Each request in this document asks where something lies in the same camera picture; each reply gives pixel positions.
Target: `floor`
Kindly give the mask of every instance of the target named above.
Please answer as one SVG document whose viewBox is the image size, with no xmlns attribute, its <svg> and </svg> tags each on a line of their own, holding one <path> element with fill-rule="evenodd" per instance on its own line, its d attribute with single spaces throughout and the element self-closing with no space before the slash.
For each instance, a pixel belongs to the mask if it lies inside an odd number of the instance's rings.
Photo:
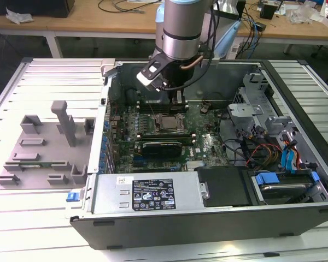
<svg viewBox="0 0 328 262">
<path fill-rule="evenodd" d="M 154 50 L 154 40 L 61 37 L 60 44 L 65 58 L 116 57 L 147 58 Z M 317 46 L 294 45 L 288 55 L 283 54 L 283 44 L 263 44 L 256 48 L 251 59 L 303 59 L 324 79 L 328 78 L 328 46 L 316 58 L 311 54 Z M 0 36 L 0 93 L 10 80 L 22 57 L 51 57 L 44 38 L 26 36 Z"/>
</svg>

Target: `cpu socket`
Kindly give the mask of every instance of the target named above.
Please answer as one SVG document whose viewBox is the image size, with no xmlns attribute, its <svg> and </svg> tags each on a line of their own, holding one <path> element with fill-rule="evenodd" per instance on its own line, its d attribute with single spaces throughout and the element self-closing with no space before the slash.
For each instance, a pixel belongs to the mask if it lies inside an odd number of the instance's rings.
<svg viewBox="0 0 328 262">
<path fill-rule="evenodd" d="M 183 115 L 156 114 L 155 130 L 156 130 L 156 134 L 184 133 L 185 127 L 184 127 Z"/>
</svg>

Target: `motherboard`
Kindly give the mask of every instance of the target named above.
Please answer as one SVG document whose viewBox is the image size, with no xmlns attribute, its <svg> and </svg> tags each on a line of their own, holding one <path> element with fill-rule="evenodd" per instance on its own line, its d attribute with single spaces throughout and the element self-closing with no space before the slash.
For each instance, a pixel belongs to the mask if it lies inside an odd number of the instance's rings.
<svg viewBox="0 0 328 262">
<path fill-rule="evenodd" d="M 135 106 L 112 106 L 115 172 L 193 171 L 199 166 L 228 165 L 216 133 L 214 110 L 189 103 L 179 114 L 141 114 Z"/>
</svg>

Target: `blue latch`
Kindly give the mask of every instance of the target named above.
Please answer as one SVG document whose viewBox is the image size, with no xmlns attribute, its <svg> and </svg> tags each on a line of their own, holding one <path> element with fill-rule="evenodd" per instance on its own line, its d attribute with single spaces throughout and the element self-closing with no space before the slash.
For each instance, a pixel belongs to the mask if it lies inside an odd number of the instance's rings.
<svg viewBox="0 0 328 262">
<path fill-rule="evenodd" d="M 282 158 L 280 163 L 282 168 L 286 168 L 286 170 L 290 171 L 292 174 L 295 174 L 296 170 L 292 168 L 292 161 L 294 158 L 294 151 L 288 149 L 288 146 L 285 146 L 282 152 Z"/>
<path fill-rule="evenodd" d="M 78 202 L 78 201 L 79 201 L 79 193 L 77 192 L 68 193 L 66 202 Z"/>
<path fill-rule="evenodd" d="M 312 175 L 312 178 L 313 178 L 313 180 L 314 180 L 315 182 L 318 182 L 318 181 L 319 181 L 319 175 L 317 174 L 317 172 L 313 171 L 313 172 L 311 173 L 311 175 Z"/>
<path fill-rule="evenodd" d="M 266 172 L 266 173 L 259 173 L 255 176 L 257 184 L 277 184 L 279 183 L 279 179 L 275 172 Z"/>
</svg>

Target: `plastic bag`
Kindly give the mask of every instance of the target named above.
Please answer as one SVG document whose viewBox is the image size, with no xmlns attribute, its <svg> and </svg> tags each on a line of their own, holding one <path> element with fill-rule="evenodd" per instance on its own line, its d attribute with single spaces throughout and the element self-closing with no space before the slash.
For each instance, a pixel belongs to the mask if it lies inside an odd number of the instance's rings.
<svg viewBox="0 0 328 262">
<path fill-rule="evenodd" d="M 296 10 L 289 10 L 286 13 L 286 17 L 291 24 L 294 23 L 312 23 L 310 17 L 315 12 L 315 9 L 303 4 Z"/>
<path fill-rule="evenodd" d="M 11 20 L 13 23 L 16 23 L 17 25 L 19 25 L 20 23 L 34 21 L 31 14 L 18 14 L 18 13 L 10 11 L 7 8 L 6 8 L 6 11 L 7 11 L 6 18 Z"/>
</svg>

